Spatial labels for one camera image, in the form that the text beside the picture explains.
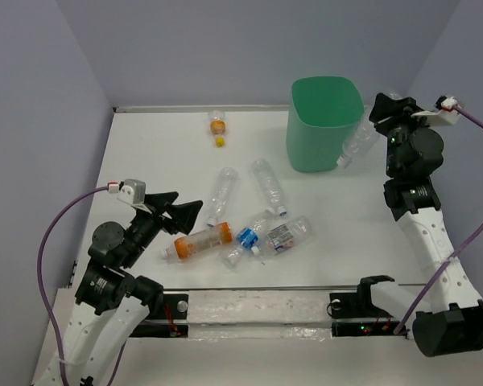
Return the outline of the clear bottle blue cap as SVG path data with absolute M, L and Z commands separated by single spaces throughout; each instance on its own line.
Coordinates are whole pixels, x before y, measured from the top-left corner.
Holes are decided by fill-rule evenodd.
M 357 128 L 344 142 L 342 153 L 336 161 L 340 168 L 346 168 L 355 158 L 366 155 L 379 139 L 379 133 L 374 128 L 374 123 L 369 120 L 372 107 L 365 106 L 365 111 Z

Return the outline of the clear bottle white cap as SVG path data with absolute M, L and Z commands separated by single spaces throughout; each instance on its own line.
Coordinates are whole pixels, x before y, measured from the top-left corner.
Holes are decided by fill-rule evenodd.
M 237 185 L 238 172 L 232 167 L 220 170 L 213 184 L 213 193 L 206 208 L 206 225 L 216 226 L 225 214 L 231 195 Z

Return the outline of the small bottle orange label yellow cap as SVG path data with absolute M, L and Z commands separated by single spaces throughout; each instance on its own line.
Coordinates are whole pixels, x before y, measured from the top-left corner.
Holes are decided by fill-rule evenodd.
M 220 110 L 213 110 L 208 113 L 209 130 L 213 136 L 216 147 L 221 148 L 225 145 L 226 123 L 225 113 Z

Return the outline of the clear bottle blue-ringed cap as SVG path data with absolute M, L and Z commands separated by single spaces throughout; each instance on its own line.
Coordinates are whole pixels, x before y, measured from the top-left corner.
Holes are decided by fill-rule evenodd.
M 250 170 L 267 208 L 276 216 L 286 216 L 288 210 L 284 191 L 270 163 L 264 158 L 256 159 L 252 162 Z

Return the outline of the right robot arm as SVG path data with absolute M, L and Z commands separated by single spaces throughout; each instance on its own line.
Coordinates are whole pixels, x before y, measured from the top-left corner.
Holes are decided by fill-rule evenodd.
M 442 166 L 444 141 L 436 126 L 465 117 L 483 129 L 453 96 L 441 96 L 433 110 L 412 97 L 378 93 L 369 120 L 386 138 L 384 197 L 406 235 L 426 283 L 417 296 L 389 276 L 361 279 L 354 296 L 364 315 L 383 310 L 398 320 L 396 335 L 412 338 L 426 357 L 483 350 L 483 297 L 473 286 L 459 254 L 483 231 L 483 223 L 458 247 L 444 224 L 431 174 Z

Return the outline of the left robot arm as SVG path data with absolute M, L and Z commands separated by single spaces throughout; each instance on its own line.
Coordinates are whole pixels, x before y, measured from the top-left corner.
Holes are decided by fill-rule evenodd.
M 163 286 L 148 277 L 128 273 L 160 232 L 187 235 L 203 206 L 196 200 L 177 204 L 177 192 L 137 192 L 124 180 L 98 187 L 71 201 L 68 211 L 83 199 L 106 191 L 135 210 L 128 228 L 110 221 L 92 234 L 89 262 L 75 292 L 75 303 L 61 330 L 47 299 L 38 266 L 39 292 L 56 338 L 56 351 L 38 378 L 38 385 L 99 385 L 106 371 L 118 370 L 127 339 L 164 304 Z

